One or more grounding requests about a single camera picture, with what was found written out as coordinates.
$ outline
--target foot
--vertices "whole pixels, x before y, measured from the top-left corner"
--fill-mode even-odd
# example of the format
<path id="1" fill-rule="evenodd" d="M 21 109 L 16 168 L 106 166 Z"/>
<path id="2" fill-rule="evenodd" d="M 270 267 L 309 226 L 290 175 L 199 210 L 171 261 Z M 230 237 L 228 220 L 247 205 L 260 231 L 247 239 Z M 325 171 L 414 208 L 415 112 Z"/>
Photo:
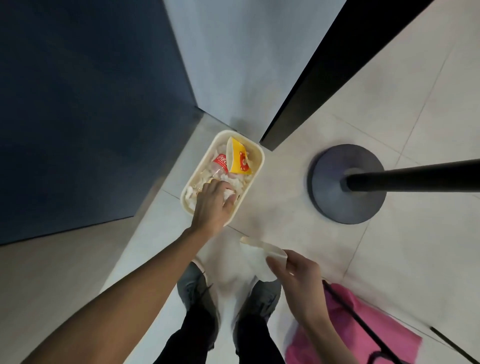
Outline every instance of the foot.
<path id="1" fill-rule="evenodd" d="M 177 289 L 187 311 L 194 305 L 200 305 L 215 319 L 215 330 L 209 341 L 211 343 L 209 349 L 212 349 L 218 335 L 220 315 L 216 308 L 216 296 L 211 294 L 212 285 L 207 281 L 204 272 L 199 261 L 190 262 L 177 282 Z"/>
<path id="2" fill-rule="evenodd" d="M 282 285 L 279 280 L 274 280 L 273 282 L 262 282 L 259 280 L 253 287 L 250 295 L 243 304 L 240 312 L 237 316 L 237 322 L 235 323 L 235 328 L 233 329 L 233 342 L 235 343 L 235 348 L 237 347 L 237 332 L 239 322 L 246 316 L 257 315 L 260 316 L 268 322 L 268 319 L 275 311 L 276 305 L 280 300 L 280 295 L 282 293 Z"/>

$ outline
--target hand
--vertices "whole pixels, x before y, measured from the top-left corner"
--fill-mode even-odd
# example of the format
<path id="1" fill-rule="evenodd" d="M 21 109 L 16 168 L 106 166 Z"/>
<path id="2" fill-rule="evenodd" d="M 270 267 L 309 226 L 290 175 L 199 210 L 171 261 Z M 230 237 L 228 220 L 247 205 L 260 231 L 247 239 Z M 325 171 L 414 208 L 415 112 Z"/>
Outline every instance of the hand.
<path id="1" fill-rule="evenodd" d="M 230 218 L 235 195 L 223 202 L 223 192 L 233 190 L 230 183 L 212 180 L 205 183 L 197 196 L 197 205 L 193 214 L 191 230 L 203 231 L 208 238 L 217 235 Z"/>
<path id="2" fill-rule="evenodd" d="M 290 311 L 305 328 L 330 324 L 320 266 L 293 250 L 285 250 L 285 253 L 286 269 L 272 257 L 266 261 L 282 283 Z"/>

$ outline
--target stanchion base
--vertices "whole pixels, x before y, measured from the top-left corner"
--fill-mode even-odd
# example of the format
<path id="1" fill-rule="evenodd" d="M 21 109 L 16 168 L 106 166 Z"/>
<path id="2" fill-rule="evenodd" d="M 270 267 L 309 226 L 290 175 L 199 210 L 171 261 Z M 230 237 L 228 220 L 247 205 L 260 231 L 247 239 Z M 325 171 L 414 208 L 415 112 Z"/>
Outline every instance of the stanchion base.
<path id="1" fill-rule="evenodd" d="M 308 194 L 325 217 L 341 224 L 360 224 L 380 210 L 386 192 L 352 192 L 344 185 L 344 179 L 354 173 L 383 170 L 375 154 L 361 146 L 333 146 L 312 161 L 307 176 Z"/>

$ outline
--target stanchion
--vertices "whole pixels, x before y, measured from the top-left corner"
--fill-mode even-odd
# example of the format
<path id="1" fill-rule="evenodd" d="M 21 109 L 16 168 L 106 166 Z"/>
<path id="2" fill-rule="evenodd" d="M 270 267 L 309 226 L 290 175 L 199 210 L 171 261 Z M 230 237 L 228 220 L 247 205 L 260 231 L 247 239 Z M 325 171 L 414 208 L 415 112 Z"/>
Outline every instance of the stanchion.
<path id="1" fill-rule="evenodd" d="M 342 144 L 313 160 L 307 187 L 324 216 L 360 224 L 380 210 L 388 191 L 480 192 L 480 159 L 385 171 L 369 150 Z"/>

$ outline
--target pink bag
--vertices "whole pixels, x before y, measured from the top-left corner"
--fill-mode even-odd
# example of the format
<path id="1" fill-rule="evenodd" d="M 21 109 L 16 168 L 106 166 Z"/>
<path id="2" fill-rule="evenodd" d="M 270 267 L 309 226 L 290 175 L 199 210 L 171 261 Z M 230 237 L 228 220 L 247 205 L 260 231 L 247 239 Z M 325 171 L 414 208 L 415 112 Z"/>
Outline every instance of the pink bag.
<path id="1" fill-rule="evenodd" d="M 391 317 L 360 301 L 355 295 L 339 284 L 332 284 L 332 289 L 362 318 L 393 353 L 410 364 L 415 364 L 421 345 L 421 337 L 396 322 Z M 333 326 L 345 345 L 352 351 L 360 364 L 366 364 L 372 352 L 379 351 L 379 346 L 361 328 L 354 318 L 325 291 L 328 315 Z M 285 353 L 287 364 L 321 364 L 315 349 L 302 327 L 298 327 L 292 343 Z M 378 358 L 375 364 L 391 364 Z"/>

